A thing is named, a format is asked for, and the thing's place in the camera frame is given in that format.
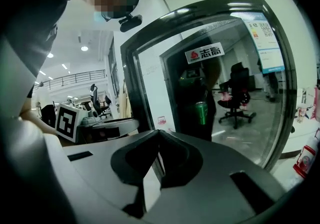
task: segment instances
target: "black office chair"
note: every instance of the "black office chair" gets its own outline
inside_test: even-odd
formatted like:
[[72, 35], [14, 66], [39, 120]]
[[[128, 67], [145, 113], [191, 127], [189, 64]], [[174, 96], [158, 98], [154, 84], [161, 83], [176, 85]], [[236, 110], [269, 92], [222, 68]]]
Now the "black office chair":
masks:
[[100, 106], [100, 102], [98, 100], [98, 88], [95, 84], [91, 85], [90, 90], [93, 91], [93, 96], [91, 96], [93, 107], [96, 110], [97, 114], [101, 115], [104, 110], [109, 108], [109, 106]]
[[230, 109], [230, 112], [225, 113], [225, 116], [219, 119], [219, 123], [223, 119], [234, 117], [234, 129], [237, 129], [237, 117], [243, 117], [248, 119], [248, 123], [251, 123], [253, 116], [244, 115], [243, 111], [237, 111], [241, 104], [246, 104], [250, 100], [248, 93], [248, 81], [249, 81], [249, 69], [244, 68], [242, 63], [237, 63], [231, 67], [230, 80], [223, 83], [222, 87], [230, 87], [232, 98], [229, 100], [219, 100], [218, 104], [224, 108]]

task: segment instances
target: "door frame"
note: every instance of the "door frame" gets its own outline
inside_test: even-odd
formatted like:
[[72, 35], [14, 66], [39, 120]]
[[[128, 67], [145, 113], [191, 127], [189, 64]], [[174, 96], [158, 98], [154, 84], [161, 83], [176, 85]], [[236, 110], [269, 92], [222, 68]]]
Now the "door frame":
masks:
[[295, 116], [297, 96], [297, 75], [292, 50], [288, 38], [276, 15], [265, 0], [205, 0], [189, 4], [158, 18], [135, 33], [122, 44], [121, 57], [124, 78], [127, 85], [134, 118], [139, 120], [139, 132], [154, 129], [146, 88], [142, 78], [139, 54], [157, 43], [186, 30], [222, 21], [225, 14], [238, 12], [263, 13], [271, 25], [279, 44], [286, 78], [286, 99], [282, 125], [266, 162], [262, 165], [271, 169], [278, 160], [287, 142]]

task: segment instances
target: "sticker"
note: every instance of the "sticker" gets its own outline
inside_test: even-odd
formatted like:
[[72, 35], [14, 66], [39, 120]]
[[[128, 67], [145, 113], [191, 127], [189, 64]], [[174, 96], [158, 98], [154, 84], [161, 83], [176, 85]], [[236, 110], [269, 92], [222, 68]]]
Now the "sticker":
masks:
[[231, 16], [241, 18], [247, 27], [262, 66], [262, 73], [280, 72], [285, 69], [281, 50], [274, 32], [263, 13], [241, 12]]
[[162, 124], [166, 124], [166, 118], [164, 116], [160, 116], [158, 117], [158, 124], [162, 125]]
[[206, 45], [185, 53], [188, 64], [224, 55], [224, 49], [220, 42]]

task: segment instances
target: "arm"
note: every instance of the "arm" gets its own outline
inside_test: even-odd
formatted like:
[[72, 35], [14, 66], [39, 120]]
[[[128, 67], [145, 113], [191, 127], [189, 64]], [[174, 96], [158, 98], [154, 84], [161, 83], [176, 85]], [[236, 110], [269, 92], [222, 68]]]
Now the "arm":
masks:
[[42, 122], [35, 114], [31, 112], [31, 98], [27, 98], [20, 112], [23, 120], [34, 123], [43, 133], [56, 135], [56, 130]]

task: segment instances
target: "white ceiling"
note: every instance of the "white ceiling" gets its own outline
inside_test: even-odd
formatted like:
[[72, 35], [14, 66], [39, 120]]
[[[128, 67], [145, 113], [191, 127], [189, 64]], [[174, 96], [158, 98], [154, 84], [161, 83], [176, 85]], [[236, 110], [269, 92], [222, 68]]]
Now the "white ceiling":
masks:
[[[53, 58], [47, 58], [41, 68], [46, 76], [39, 74], [37, 81], [48, 80], [48, 76], [65, 76], [69, 74], [68, 71], [74, 74], [101, 69], [104, 66], [103, 57], [111, 45], [113, 31], [119, 30], [118, 20], [106, 23], [98, 13], [95, 14], [92, 6], [82, 0], [69, 1], [58, 22], [58, 34], [51, 50]], [[89, 50], [83, 52], [81, 46], [88, 46]], [[65, 64], [68, 70], [63, 69], [61, 64]]]
[[117, 19], [105, 22], [92, 6], [82, 0], [70, 0], [59, 21], [61, 29], [120, 31]]

